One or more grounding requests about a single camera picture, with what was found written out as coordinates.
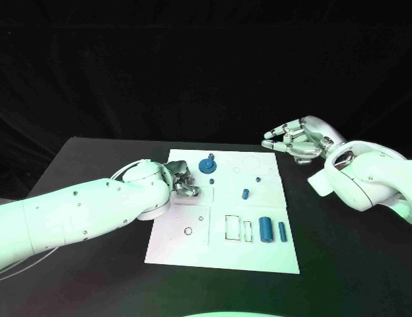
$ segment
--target black backdrop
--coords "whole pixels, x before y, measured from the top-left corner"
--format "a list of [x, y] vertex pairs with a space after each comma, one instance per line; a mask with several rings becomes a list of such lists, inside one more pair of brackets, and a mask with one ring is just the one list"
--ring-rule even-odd
[[0, 170], [73, 136], [257, 144], [309, 114], [412, 157], [412, 2], [0, 1]]

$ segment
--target table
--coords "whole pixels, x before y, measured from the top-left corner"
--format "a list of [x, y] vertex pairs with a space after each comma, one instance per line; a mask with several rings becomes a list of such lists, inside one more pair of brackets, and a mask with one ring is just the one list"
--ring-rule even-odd
[[[169, 149], [270, 152], [257, 145], [71, 138], [30, 197], [106, 178], [129, 162], [165, 162]], [[412, 226], [375, 206], [360, 213], [319, 197], [276, 153], [299, 275], [145, 264], [152, 221], [57, 249], [0, 282], [0, 316], [185, 316], [246, 311], [285, 316], [412, 316]]]

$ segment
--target blue object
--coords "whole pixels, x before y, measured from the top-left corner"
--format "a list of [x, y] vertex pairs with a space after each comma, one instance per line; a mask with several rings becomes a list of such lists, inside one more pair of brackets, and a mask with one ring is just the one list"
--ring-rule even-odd
[[203, 159], [198, 162], [198, 171], [204, 174], [211, 174], [214, 170], [217, 169], [217, 163], [214, 162], [214, 156], [210, 153], [208, 158]]
[[243, 190], [241, 199], [247, 199], [247, 194], [250, 193], [249, 190]]
[[259, 218], [260, 242], [273, 242], [272, 220], [269, 217]]
[[279, 223], [279, 238], [286, 242], [286, 231], [283, 230], [283, 223]]

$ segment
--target white paper sheet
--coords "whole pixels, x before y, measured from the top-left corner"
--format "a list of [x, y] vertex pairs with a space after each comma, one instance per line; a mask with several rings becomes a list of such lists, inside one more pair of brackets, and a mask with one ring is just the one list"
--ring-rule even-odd
[[[204, 174], [198, 162], [208, 153], [214, 154], [217, 169]], [[187, 162], [201, 193], [197, 197], [172, 193], [171, 209], [154, 220], [145, 263], [298, 274], [275, 154], [171, 150], [172, 160]], [[246, 200], [243, 189], [250, 192]], [[237, 241], [226, 240], [226, 215], [239, 216]], [[272, 243], [260, 242], [259, 217], [272, 219]], [[250, 221], [252, 242], [244, 241], [244, 221]], [[280, 221], [288, 242], [279, 238]]]

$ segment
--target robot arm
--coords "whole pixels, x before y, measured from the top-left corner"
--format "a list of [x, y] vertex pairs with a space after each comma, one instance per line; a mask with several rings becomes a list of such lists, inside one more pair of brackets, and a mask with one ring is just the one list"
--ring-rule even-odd
[[84, 241], [169, 208], [169, 193], [197, 195], [184, 161], [141, 160], [112, 178], [0, 206], [0, 269], [58, 246]]
[[[292, 131], [293, 122], [286, 123], [264, 134], [264, 138]], [[375, 204], [390, 207], [400, 217], [412, 224], [412, 160], [396, 151], [378, 144], [364, 141], [345, 142], [339, 133], [325, 121], [306, 116], [298, 120], [302, 130], [302, 140], [309, 141], [319, 155], [325, 158], [324, 169], [308, 179], [311, 186], [321, 196], [335, 192], [342, 202], [355, 210], [364, 211]], [[262, 146], [275, 150], [282, 148], [299, 164], [296, 153], [283, 151], [282, 142], [263, 140]]]

